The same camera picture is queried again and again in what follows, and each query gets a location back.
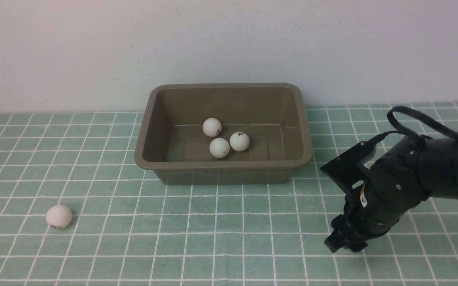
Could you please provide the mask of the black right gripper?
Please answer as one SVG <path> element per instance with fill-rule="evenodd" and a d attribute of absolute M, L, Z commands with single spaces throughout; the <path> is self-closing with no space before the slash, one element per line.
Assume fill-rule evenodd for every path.
<path fill-rule="evenodd" d="M 333 230 L 324 244 L 331 253 L 340 249 L 361 252 L 367 241 L 387 233 L 406 212 L 427 199 L 415 167 L 385 160 L 371 168 L 356 166 L 364 182 L 352 192 L 344 213 L 330 223 Z"/>

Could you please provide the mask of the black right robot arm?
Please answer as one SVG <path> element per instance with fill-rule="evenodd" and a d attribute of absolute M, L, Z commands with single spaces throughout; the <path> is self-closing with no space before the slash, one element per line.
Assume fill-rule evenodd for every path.
<path fill-rule="evenodd" d="M 345 193 L 343 212 L 331 221 L 332 232 L 324 241 L 333 253 L 362 251 L 431 197 L 458 200 L 458 134 L 403 136 L 365 167 L 384 137 L 359 142 L 320 168 Z"/>

